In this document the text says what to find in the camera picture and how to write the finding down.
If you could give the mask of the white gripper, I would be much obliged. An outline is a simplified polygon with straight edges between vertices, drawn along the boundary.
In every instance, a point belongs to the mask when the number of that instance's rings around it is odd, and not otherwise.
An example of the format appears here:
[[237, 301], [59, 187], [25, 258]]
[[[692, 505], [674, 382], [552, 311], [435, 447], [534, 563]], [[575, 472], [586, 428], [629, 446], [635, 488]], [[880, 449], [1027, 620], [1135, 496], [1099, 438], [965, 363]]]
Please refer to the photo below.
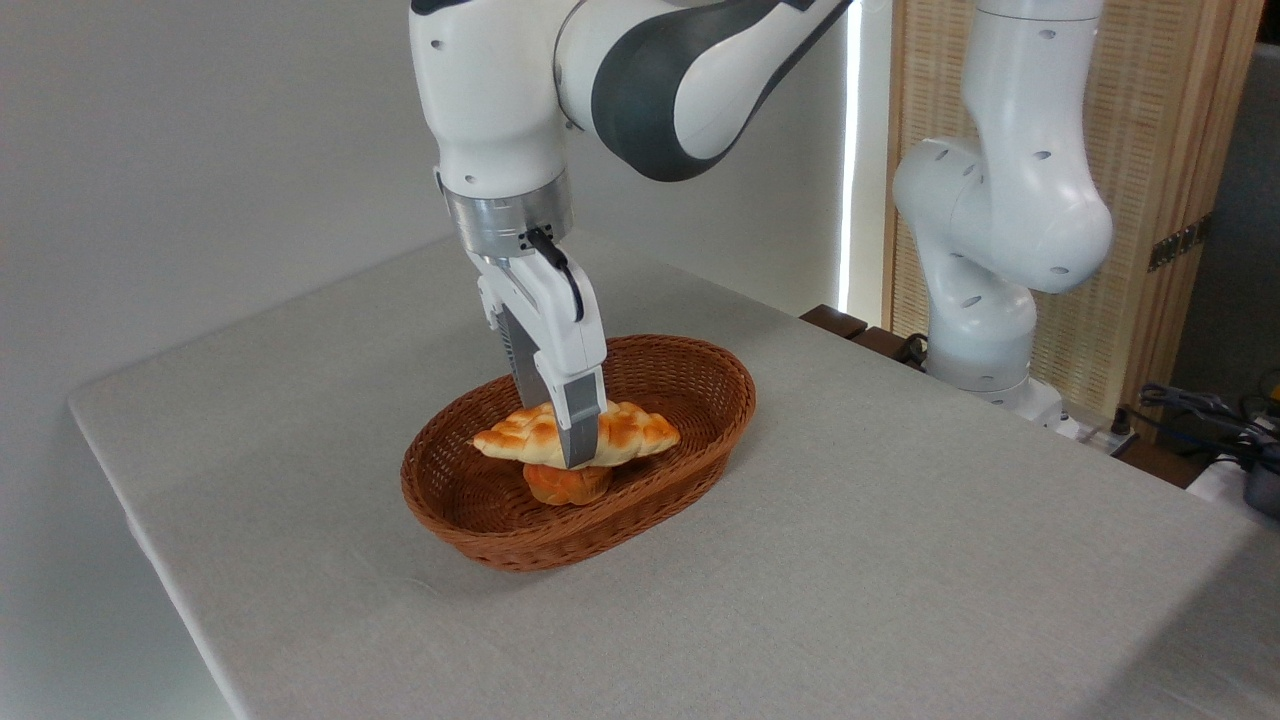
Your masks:
[[524, 407], [552, 404], [564, 469], [596, 456], [605, 402], [605, 343], [596, 300], [582, 269], [541, 252], [477, 258], [477, 287], [502, 338]]

